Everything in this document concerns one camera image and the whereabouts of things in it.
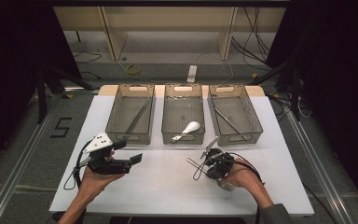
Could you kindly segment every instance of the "clear plastic tray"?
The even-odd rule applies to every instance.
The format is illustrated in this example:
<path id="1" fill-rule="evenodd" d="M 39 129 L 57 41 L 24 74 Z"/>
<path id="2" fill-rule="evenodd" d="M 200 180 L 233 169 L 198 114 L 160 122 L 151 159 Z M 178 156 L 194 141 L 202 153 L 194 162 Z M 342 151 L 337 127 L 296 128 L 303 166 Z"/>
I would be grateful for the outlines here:
<path id="1" fill-rule="evenodd" d="M 112 141 L 127 139 L 129 144 L 150 144 L 154 95 L 154 85 L 118 86 L 105 130 Z"/>
<path id="2" fill-rule="evenodd" d="M 198 122 L 200 128 L 195 132 L 183 135 L 178 141 L 173 141 L 172 139 L 180 135 L 191 121 Z M 201 85 L 165 85 L 161 132 L 164 144 L 202 145 L 205 122 Z"/>
<path id="3" fill-rule="evenodd" d="M 242 84 L 209 87 L 208 103 L 217 145 L 254 144 L 263 128 Z"/>

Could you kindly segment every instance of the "hand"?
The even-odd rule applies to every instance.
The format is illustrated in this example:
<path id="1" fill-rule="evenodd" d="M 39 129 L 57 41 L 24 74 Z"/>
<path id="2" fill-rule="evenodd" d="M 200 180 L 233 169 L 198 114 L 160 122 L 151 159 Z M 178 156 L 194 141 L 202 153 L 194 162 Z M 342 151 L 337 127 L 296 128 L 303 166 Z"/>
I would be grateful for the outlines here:
<path id="1" fill-rule="evenodd" d="M 91 203 L 109 183 L 120 179 L 122 176 L 124 175 L 98 175 L 94 174 L 89 167 L 86 167 L 79 191 L 69 208 L 61 217 L 59 223 L 75 223 L 87 205 Z"/>
<path id="2" fill-rule="evenodd" d="M 249 162 L 240 158 L 237 158 L 235 161 L 250 165 Z M 273 201 L 269 197 L 264 185 L 258 180 L 255 173 L 245 166 L 234 163 L 231 172 L 222 181 L 247 189 L 254 196 L 257 205 L 261 209 L 273 205 Z"/>
<path id="3" fill-rule="evenodd" d="M 87 197 L 90 200 L 89 202 L 92 202 L 109 183 L 123 176 L 94 174 L 89 167 L 86 167 L 77 196 Z"/>

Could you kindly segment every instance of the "white spoon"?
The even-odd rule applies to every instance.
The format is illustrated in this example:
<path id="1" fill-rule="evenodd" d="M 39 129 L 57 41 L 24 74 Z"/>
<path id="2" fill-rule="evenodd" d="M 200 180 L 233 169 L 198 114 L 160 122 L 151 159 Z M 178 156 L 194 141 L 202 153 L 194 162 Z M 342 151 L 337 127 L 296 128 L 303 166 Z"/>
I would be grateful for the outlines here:
<path id="1" fill-rule="evenodd" d="M 176 135 L 175 137 L 173 137 L 172 141 L 176 142 L 179 139 L 181 139 L 183 137 L 183 135 L 185 135 L 187 133 L 194 132 L 194 131 L 198 130 L 199 128 L 200 128 L 200 124 L 198 122 L 191 121 L 187 124 L 186 128 L 182 131 L 182 134 Z"/>

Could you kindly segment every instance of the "white table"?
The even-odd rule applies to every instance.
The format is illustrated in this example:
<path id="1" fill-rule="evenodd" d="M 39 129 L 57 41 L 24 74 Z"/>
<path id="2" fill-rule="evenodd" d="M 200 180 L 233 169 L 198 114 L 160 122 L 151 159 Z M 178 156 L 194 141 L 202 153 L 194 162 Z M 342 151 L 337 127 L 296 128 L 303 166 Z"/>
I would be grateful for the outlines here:
<path id="1" fill-rule="evenodd" d="M 78 136 L 50 212 L 65 211 L 75 198 L 77 189 L 65 190 L 63 185 L 76 164 L 81 148 L 103 131 L 115 96 L 95 96 Z M 310 200 L 302 187 L 296 167 L 284 142 L 268 97 L 251 97 L 264 132 L 252 145 L 215 147 L 233 151 L 253 164 L 260 173 L 275 203 L 283 203 L 293 217 L 314 214 Z M 111 183 L 91 204 L 89 213 L 107 216 L 153 217 L 244 217 L 256 212 L 256 203 L 245 189 L 226 191 L 214 180 L 202 175 L 193 180 L 196 168 L 186 158 L 199 164 L 201 152 L 214 139 L 211 114 L 204 96 L 205 136 L 202 146 L 171 146 L 162 143 L 161 122 L 163 97 L 156 97 L 152 141 L 148 146 L 131 145 L 116 151 L 115 158 L 128 159 L 143 153 L 143 160 L 132 166 L 128 175 Z"/>

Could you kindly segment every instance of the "metal rail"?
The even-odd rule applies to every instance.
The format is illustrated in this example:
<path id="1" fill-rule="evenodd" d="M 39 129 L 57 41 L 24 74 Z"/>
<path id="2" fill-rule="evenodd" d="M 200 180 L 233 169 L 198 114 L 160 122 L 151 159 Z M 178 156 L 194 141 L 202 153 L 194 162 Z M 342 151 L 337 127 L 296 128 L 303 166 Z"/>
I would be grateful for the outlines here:
<path id="1" fill-rule="evenodd" d="M 32 158 L 34 154 L 34 150 L 37 147 L 37 144 L 39 143 L 39 140 L 42 136 L 42 133 L 46 130 L 46 126 L 48 124 L 48 121 L 50 119 L 51 112 L 53 111 L 54 107 L 57 105 L 57 103 L 60 101 L 61 96 L 55 95 L 52 98 L 52 102 L 50 104 L 50 108 L 48 109 L 48 113 L 46 114 L 44 120 L 36 125 L 36 128 L 28 141 L 25 149 L 21 153 L 19 160 L 17 161 L 16 165 L 13 168 L 13 171 L 11 172 L 10 176 L 7 179 L 7 182 L 2 187 L 0 191 L 0 218 L 3 215 L 5 208 L 7 207 L 7 204 L 13 195 L 14 190 L 16 189 L 17 184 L 19 183 L 22 174 L 25 171 L 25 168 L 28 165 L 29 160 Z"/>
<path id="2" fill-rule="evenodd" d="M 322 190 L 330 203 L 334 214 L 336 215 L 337 222 L 340 224 L 349 224 L 353 223 L 350 214 L 345 206 L 345 203 L 342 201 L 336 187 L 334 186 L 330 176 L 324 169 L 324 166 L 319 159 L 315 148 L 313 147 L 310 139 L 307 136 L 302 124 L 300 121 L 297 121 L 292 112 L 287 113 L 290 123 L 296 133 L 298 140 L 303 147 L 308 160 L 310 161 L 310 165 L 313 171 L 318 178 L 319 183 L 321 184 Z"/>

